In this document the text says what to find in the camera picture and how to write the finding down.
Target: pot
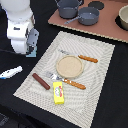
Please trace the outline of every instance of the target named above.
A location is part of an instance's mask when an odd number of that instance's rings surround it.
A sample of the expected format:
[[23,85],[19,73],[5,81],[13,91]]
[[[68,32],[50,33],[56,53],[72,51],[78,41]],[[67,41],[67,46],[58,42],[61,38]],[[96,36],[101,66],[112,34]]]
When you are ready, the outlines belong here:
[[64,19],[71,19],[76,17],[82,0],[80,2],[78,0],[60,0],[59,2],[56,1],[56,3],[60,17]]
[[94,7],[83,7],[78,11],[78,16],[72,20],[65,22],[64,24],[69,24],[70,22],[78,19],[78,21],[83,25],[93,25],[98,22],[99,10]]

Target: black tablecloth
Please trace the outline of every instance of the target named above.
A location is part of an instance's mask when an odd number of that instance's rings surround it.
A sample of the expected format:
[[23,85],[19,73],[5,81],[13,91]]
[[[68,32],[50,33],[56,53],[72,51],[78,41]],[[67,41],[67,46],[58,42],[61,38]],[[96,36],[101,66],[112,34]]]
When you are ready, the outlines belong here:
[[[30,6],[35,16],[35,29],[40,33],[37,57],[27,58],[0,51],[0,73],[17,66],[23,67],[23,71],[12,78],[0,79],[0,105],[31,116],[53,128],[78,128],[50,112],[13,96],[59,31],[64,31],[115,45],[91,128],[128,128],[128,44],[48,24],[48,19],[57,9],[54,0],[31,0]],[[12,51],[6,30],[7,17],[3,14],[0,15],[0,49]]]

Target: yellow box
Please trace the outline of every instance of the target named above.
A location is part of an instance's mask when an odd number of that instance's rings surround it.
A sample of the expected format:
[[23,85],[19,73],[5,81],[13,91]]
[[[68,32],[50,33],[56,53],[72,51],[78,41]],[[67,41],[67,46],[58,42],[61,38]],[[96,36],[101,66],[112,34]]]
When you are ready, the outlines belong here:
[[62,82],[53,82],[54,87],[54,102],[55,104],[63,104],[64,103],[64,95]]

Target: white marker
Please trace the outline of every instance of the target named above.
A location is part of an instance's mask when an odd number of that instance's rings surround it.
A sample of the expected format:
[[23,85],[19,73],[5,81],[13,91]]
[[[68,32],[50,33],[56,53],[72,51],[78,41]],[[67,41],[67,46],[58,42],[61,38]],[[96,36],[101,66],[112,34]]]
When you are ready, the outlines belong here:
[[17,68],[7,70],[0,74],[0,79],[6,79],[14,76],[16,73],[21,72],[23,69],[21,66],[18,66]]

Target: beige woven placemat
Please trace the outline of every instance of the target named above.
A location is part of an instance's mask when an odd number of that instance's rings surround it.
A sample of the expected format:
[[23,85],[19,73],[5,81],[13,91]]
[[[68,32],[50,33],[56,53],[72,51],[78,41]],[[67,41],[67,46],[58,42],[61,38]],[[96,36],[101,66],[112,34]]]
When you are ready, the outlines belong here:
[[[65,99],[63,105],[54,104],[52,83],[55,80],[45,77],[46,71],[57,74],[56,62],[64,56],[58,49],[98,59],[98,63],[82,60],[85,66],[84,72],[73,79],[75,82],[84,84],[86,90],[63,83]],[[14,96],[60,116],[79,127],[90,128],[113,50],[114,46],[111,44],[61,31],[14,93]],[[51,86],[50,90],[45,90],[35,81],[32,77],[33,73],[42,77]]]

